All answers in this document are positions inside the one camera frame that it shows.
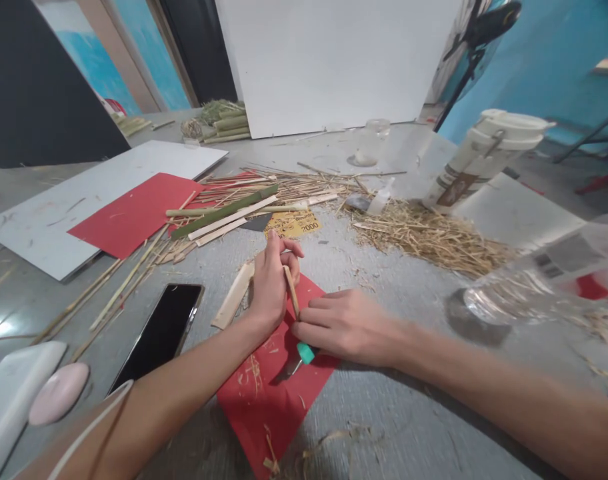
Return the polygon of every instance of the hand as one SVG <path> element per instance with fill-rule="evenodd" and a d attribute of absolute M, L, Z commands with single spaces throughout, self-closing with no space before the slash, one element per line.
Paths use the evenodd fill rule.
<path fill-rule="evenodd" d="M 300 319 L 291 326 L 300 340 L 335 357 L 374 367 L 393 366 L 392 346 L 404 329 L 402 322 L 359 290 L 313 299 Z"/>
<path fill-rule="evenodd" d="M 280 239 L 274 230 L 270 230 L 266 249 L 255 257 L 255 274 L 253 276 L 253 300 L 249 314 L 266 325 L 268 332 L 277 328 L 286 312 L 286 278 L 283 265 L 291 270 L 293 282 L 299 283 L 299 258 L 304 258 L 304 251 L 298 242 Z"/>

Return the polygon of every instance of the smartphone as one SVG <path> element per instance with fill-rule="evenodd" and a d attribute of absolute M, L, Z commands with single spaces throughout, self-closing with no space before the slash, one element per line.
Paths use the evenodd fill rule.
<path fill-rule="evenodd" d="M 204 286 L 170 283 L 157 300 L 107 395 L 127 380 L 138 380 L 175 358 L 182 350 Z"/>

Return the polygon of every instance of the floor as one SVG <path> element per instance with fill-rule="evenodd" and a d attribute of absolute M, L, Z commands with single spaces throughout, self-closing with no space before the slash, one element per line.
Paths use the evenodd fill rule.
<path fill-rule="evenodd" d="M 544 140 L 535 151 L 522 155 L 510 167 L 520 175 L 519 181 L 584 220 L 608 213 L 608 189 L 584 195 L 575 193 L 576 188 L 586 186 L 592 178 L 608 174 L 608 163 L 581 154 L 553 163 L 554 156 L 564 148 Z"/>

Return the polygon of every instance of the blue wall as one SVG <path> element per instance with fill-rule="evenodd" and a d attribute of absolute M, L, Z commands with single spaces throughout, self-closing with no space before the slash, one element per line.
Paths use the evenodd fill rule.
<path fill-rule="evenodd" d="M 595 126 L 608 116 L 608 0 L 522 0 L 522 13 L 440 134 L 460 143 L 488 108 Z"/>
<path fill-rule="evenodd" d="M 71 0 L 37 7 L 90 86 L 100 96 L 118 101 L 129 115 L 141 113 L 78 4 Z"/>
<path fill-rule="evenodd" d="M 146 0 L 114 0 L 170 110 L 191 108 Z"/>

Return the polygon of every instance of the black tripod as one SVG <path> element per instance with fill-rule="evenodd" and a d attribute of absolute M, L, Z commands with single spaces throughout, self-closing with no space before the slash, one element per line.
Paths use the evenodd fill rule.
<path fill-rule="evenodd" d="M 464 35 L 462 35 L 461 38 L 455 38 L 452 48 L 444 56 L 444 60 L 448 60 L 448 58 L 455 53 L 462 42 L 466 42 L 468 45 L 467 55 L 469 58 L 469 66 L 466 69 L 464 76 L 457 84 L 455 92 L 453 92 L 453 96 L 446 104 L 446 107 L 440 115 L 440 118 L 433 131 L 439 131 L 440 127 L 444 123 L 444 120 L 446 120 L 446 117 L 455 105 L 455 102 L 457 102 L 462 90 L 464 90 L 464 87 L 466 87 L 466 84 L 469 82 L 469 80 L 475 78 L 475 69 L 482 61 L 482 58 L 484 58 L 484 54 L 486 53 L 485 47 L 492 40 L 495 40 L 510 30 L 510 28 L 519 18 L 519 12 L 522 10 L 522 4 L 514 1 L 507 3 L 506 5 L 502 5 L 498 9 L 485 12 L 478 16 L 480 4 L 481 0 L 475 0 L 475 4 L 471 12 L 471 18 L 469 19 L 469 24 L 466 27 L 466 32 L 464 32 Z"/>

